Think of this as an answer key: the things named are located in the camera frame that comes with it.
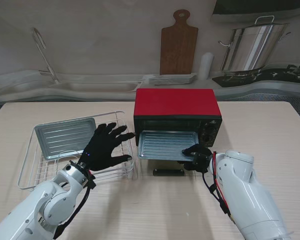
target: wooden table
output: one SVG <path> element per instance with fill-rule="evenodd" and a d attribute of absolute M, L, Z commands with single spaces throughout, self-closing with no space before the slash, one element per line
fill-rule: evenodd
<path fill-rule="evenodd" d="M 254 156 L 293 239 L 300 240 L 300 117 L 286 102 L 220 102 L 223 123 L 213 150 Z M 0 221 L 28 194 L 17 187 L 37 124 L 123 110 L 133 129 L 134 102 L 7 103 L 0 110 Z M 137 180 L 99 183 L 61 240 L 237 240 L 198 174 L 155 177 L 147 163 Z"/>

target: gas stove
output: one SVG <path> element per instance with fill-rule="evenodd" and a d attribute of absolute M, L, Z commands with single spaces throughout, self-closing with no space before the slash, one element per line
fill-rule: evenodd
<path fill-rule="evenodd" d="M 241 72 L 226 72 L 223 76 L 212 78 L 223 88 L 248 85 L 259 81 L 284 81 L 300 84 L 300 65 L 270 64 L 261 69 Z"/>

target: stainless steel pot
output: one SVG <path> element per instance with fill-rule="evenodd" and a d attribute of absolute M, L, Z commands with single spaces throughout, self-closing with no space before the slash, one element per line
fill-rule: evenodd
<path fill-rule="evenodd" d="M 272 21 L 257 24 L 261 18 L 272 18 Z M 273 23 L 274 20 L 273 15 L 260 16 L 252 26 L 233 29 L 229 44 L 219 41 L 219 44 L 227 47 L 221 71 L 238 72 L 262 68 L 276 43 L 291 33 L 283 36 L 288 23 Z"/>

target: baking tray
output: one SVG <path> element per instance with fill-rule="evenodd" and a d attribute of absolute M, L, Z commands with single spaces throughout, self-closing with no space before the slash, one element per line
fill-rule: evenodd
<path fill-rule="evenodd" d="M 194 157 L 183 155 L 182 150 L 198 143 L 198 134 L 194 131 L 144 130 L 139 137 L 138 157 L 192 162 Z"/>
<path fill-rule="evenodd" d="M 94 118 L 40 124 L 34 127 L 43 157 L 51 161 L 81 154 L 96 130 Z"/>

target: pot handle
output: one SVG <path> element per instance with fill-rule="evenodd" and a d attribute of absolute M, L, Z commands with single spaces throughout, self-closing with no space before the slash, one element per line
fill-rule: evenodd
<path fill-rule="evenodd" d="M 218 41 L 218 44 L 224 46 L 224 47 L 227 47 L 227 48 L 230 48 L 231 47 L 231 43 L 229 44 L 224 44 L 222 41 Z"/>
<path fill-rule="evenodd" d="M 254 25 L 256 25 L 256 24 L 257 24 L 257 22 L 258 22 L 258 20 L 259 20 L 259 19 L 264 19 L 264 18 L 272 18 L 272 21 L 271 21 L 271 23 L 273 23 L 273 22 L 274 22 L 274 20 L 275 20 L 275 16 L 274 16 L 274 15 L 260 16 L 260 17 L 257 17 L 257 19 L 256 19 L 256 20 L 255 20 L 255 22 L 254 22 Z"/>
<path fill-rule="evenodd" d="M 286 37 L 288 37 L 290 34 L 291 34 L 291 32 L 289 31 L 289 32 L 287 32 L 284 36 L 281 36 L 281 37 L 279 38 L 278 43 L 280 43 L 283 39 L 285 39 Z"/>

